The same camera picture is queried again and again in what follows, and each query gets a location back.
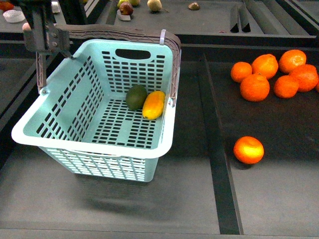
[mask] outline yellow mango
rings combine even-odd
[[[154,91],[150,93],[143,105],[143,117],[148,120],[155,120],[160,117],[164,110],[165,93],[163,91]]]

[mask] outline light blue plastic basket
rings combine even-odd
[[[128,59],[117,50],[149,52]],[[175,106],[169,104],[173,53],[166,45],[94,39],[64,59],[12,131],[73,173],[149,182],[171,147]],[[147,120],[125,96],[135,84],[166,93],[164,113]]]

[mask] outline apple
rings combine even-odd
[[[122,15],[132,15],[133,14],[133,6],[129,2],[124,2],[120,5],[120,12]]]
[[[130,2],[129,0],[119,0],[117,7],[120,8],[121,4],[124,2]]]

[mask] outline divider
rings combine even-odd
[[[308,35],[275,0],[264,0],[264,4],[291,35]]]
[[[265,34],[289,35],[287,30],[277,20],[269,18],[254,0],[243,0],[243,2]]]
[[[218,116],[216,96],[205,54],[203,54],[202,59],[198,63],[198,80],[220,233],[242,235],[243,228],[236,192],[230,165],[225,157],[224,139]]]
[[[310,35],[318,35],[319,25],[317,25],[312,19],[303,13],[292,2],[287,0],[276,0],[278,4],[285,9],[285,11],[292,16],[301,27],[303,27]]]

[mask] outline tangerine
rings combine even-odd
[[[265,54],[257,57],[251,64],[253,73],[261,73],[267,80],[274,77],[278,71],[278,62],[274,55]]]
[[[233,81],[241,83],[243,79],[252,74],[251,65],[247,62],[239,61],[233,65],[230,76]]]
[[[285,75],[278,78],[274,85],[275,95],[279,98],[288,99],[297,93],[299,81],[294,77]]]
[[[251,74],[240,83],[240,94],[248,101],[262,101],[267,97],[269,91],[269,82],[260,73]]]
[[[5,2],[0,2],[0,10],[2,11],[8,11],[14,9],[14,5],[5,1]]]
[[[251,136],[244,136],[238,139],[233,148],[235,157],[246,164],[258,163],[264,157],[262,143]]]
[[[307,61],[306,54],[297,49],[286,51],[279,60],[279,70],[289,74],[297,66],[305,65]]]
[[[312,90],[319,81],[316,67],[310,64],[296,67],[289,75],[299,81],[298,92]]]

